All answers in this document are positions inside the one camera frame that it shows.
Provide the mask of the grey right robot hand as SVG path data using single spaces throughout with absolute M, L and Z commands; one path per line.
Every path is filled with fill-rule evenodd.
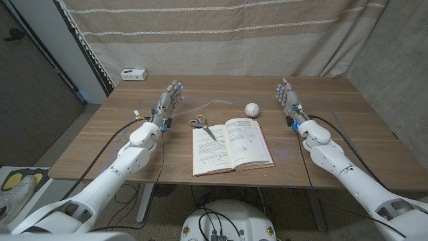
M 298 95 L 292 88 L 290 82 L 285 77 L 283 77 L 282 80 L 284 85 L 278 84 L 276 87 L 276 98 L 286 114 L 287 125 L 294 131 L 297 131 L 298 127 L 308 120 L 308 117 L 304 113 Z

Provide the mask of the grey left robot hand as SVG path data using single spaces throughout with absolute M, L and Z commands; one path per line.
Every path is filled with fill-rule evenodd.
M 151 109 L 150 122 L 158 126 L 162 132 L 165 132 L 172 125 L 174 109 L 178 107 L 183 99 L 183 85 L 177 80 L 173 80 L 161 94 L 156 108 Z

